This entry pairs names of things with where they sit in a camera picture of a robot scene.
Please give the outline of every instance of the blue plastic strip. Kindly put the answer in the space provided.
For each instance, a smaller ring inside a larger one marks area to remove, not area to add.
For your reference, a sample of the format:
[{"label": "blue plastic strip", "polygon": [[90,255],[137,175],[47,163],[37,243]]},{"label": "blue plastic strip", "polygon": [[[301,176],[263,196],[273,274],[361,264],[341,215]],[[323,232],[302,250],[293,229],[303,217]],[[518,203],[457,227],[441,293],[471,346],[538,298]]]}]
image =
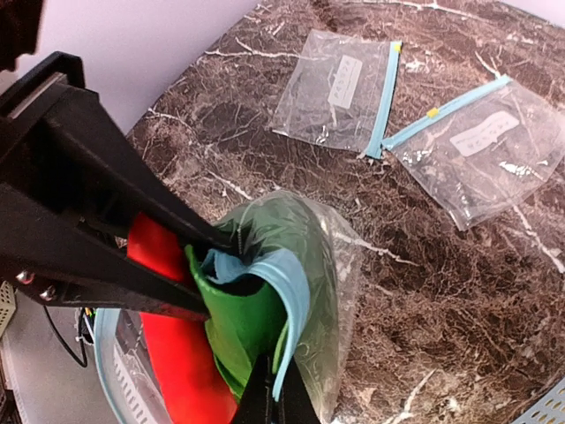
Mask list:
[{"label": "blue plastic strip", "polygon": [[417,133],[422,130],[425,130],[431,124],[436,123],[440,119],[443,119],[453,112],[460,110],[461,108],[477,101],[478,99],[485,97],[486,95],[491,94],[493,91],[496,91],[504,86],[506,86],[512,79],[508,75],[503,75],[494,81],[491,81],[484,86],[477,87],[472,89],[471,91],[465,93],[464,95],[460,95],[456,99],[452,100],[441,106],[437,115],[434,117],[422,117],[418,121],[414,122],[411,125],[408,125],[406,128],[397,132],[392,137],[385,139],[382,142],[382,146],[386,150],[392,150],[396,146],[401,145],[410,137],[413,137]]},{"label": "blue plastic strip", "polygon": [[403,42],[391,42],[390,53],[388,53],[387,75],[385,84],[380,95],[379,111],[374,121],[373,133],[369,140],[369,145],[365,150],[367,156],[380,159],[382,153],[381,144],[387,129],[388,115],[390,114],[390,106],[392,105],[392,96],[395,92],[396,73],[398,71],[398,61],[400,59],[400,51]]},{"label": "blue plastic strip", "polygon": [[120,309],[106,309],[99,307],[96,309],[96,319],[94,320],[94,359],[96,361],[96,370],[98,371],[98,377],[100,378],[100,383],[102,389],[104,390],[104,395],[108,399],[108,403],[114,411],[117,420],[120,424],[125,424],[127,420],[124,414],[117,405],[117,401],[111,393],[110,384],[108,381],[108,375],[104,369],[104,352],[102,351],[102,341],[105,337],[114,338],[116,337],[117,319],[120,316]]},{"label": "blue plastic strip", "polygon": [[253,274],[269,283],[281,297],[288,315],[288,335],[281,365],[273,385],[273,398],[278,402],[284,376],[297,348],[310,310],[310,286],[302,264],[288,249],[279,249],[257,258],[245,266],[238,258],[211,249],[202,264],[206,269],[214,264],[216,284],[235,283],[242,275]]}]

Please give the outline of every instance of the brown marble surface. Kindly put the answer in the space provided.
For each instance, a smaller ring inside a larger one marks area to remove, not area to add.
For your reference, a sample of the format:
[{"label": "brown marble surface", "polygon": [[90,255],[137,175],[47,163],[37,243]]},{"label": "brown marble surface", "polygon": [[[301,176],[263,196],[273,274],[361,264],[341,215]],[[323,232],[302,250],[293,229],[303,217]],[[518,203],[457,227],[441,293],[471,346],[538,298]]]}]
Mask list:
[{"label": "brown marble surface", "polygon": [[282,187],[389,250],[359,264],[341,423],[509,423],[565,375],[563,164],[524,204],[460,232],[393,156],[358,160],[267,129],[312,28],[404,41],[388,133],[493,72],[565,108],[565,30],[497,2],[438,3],[267,1],[130,136],[211,220]]}]

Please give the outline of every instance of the light blue zipper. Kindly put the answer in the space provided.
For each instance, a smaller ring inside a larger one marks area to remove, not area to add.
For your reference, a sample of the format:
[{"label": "light blue zipper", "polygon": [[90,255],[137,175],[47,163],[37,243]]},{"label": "light blue zipper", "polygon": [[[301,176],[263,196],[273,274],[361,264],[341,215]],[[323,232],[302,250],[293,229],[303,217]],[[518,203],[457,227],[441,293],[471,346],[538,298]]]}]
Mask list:
[{"label": "light blue zipper", "polygon": [[279,401],[283,390],[284,376],[297,349],[298,341],[306,326],[310,311],[310,286],[308,277],[297,256],[288,249],[278,249],[264,254],[249,265],[238,258],[215,249],[210,249],[202,267],[213,266],[215,277],[208,277],[216,284],[232,284],[242,275],[255,275],[270,284],[284,304],[287,313],[285,348],[273,385],[273,398]]},{"label": "light blue zipper", "polygon": [[382,146],[386,150],[391,150],[396,146],[403,144],[407,139],[413,137],[420,131],[425,130],[428,126],[436,123],[440,119],[447,117],[451,113],[477,101],[478,99],[491,94],[493,91],[506,86],[511,81],[512,79],[508,75],[503,75],[500,78],[485,84],[484,86],[474,88],[464,95],[460,95],[451,102],[444,104],[437,110],[432,109],[436,112],[435,114],[430,113],[431,111],[428,112],[428,115],[426,115],[425,117],[422,117],[413,124],[408,125],[406,128],[404,128],[400,132],[397,132],[392,137],[388,137],[387,139],[383,140]]},{"label": "light blue zipper", "polygon": [[377,118],[374,121],[373,133],[371,139],[365,150],[367,156],[380,159],[382,152],[381,144],[387,129],[388,114],[390,113],[390,106],[392,104],[392,95],[395,92],[396,85],[396,72],[398,70],[398,61],[400,59],[400,51],[403,42],[391,42],[390,53],[388,54],[387,75],[385,76],[384,87],[382,88],[382,95],[380,95],[379,111]]}]

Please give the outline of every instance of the clear plastic bag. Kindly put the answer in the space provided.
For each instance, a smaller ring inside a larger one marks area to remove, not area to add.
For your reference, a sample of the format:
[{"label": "clear plastic bag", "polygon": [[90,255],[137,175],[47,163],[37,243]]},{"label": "clear plastic bag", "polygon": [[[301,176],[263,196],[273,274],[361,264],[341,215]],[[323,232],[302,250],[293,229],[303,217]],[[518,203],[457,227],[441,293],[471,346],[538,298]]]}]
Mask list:
[{"label": "clear plastic bag", "polygon": [[356,152],[366,151],[371,141],[367,154],[380,153],[400,48],[400,42],[312,30],[271,128],[293,139]]},{"label": "clear plastic bag", "polygon": [[358,235],[331,207],[287,192],[242,205],[217,224],[237,238],[245,260],[280,248],[302,263],[310,314],[294,358],[314,410],[329,423],[339,393],[355,320],[364,252]]},{"label": "clear plastic bag", "polygon": [[461,231],[524,200],[565,155],[563,115],[508,77],[431,112],[385,146]]}]

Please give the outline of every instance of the green cloth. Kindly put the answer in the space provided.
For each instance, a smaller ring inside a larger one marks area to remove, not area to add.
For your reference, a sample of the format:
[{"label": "green cloth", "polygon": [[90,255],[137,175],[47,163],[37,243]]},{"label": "green cloth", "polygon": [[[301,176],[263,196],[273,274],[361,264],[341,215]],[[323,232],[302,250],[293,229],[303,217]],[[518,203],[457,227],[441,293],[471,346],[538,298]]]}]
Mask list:
[{"label": "green cloth", "polygon": [[337,276],[332,247],[314,202],[275,192],[232,210],[216,227],[231,235],[245,263],[279,249],[293,252],[306,273],[310,309],[294,353],[313,404],[320,407],[328,382],[339,378]]},{"label": "green cloth", "polygon": [[273,352],[286,322],[286,311],[276,291],[263,284],[250,296],[237,296],[211,283],[191,246],[185,249],[191,273],[198,285],[210,319],[205,323],[215,362],[237,401],[243,396],[255,360]]},{"label": "green cloth", "polygon": [[310,286],[302,263],[289,249],[278,249],[255,257],[249,264],[236,256],[210,249],[202,262],[202,270],[214,284],[226,287],[231,294],[249,295],[264,283],[269,284],[282,300],[287,313],[284,337],[279,338],[273,369],[273,399],[278,402],[284,378],[297,349],[310,312]]}]

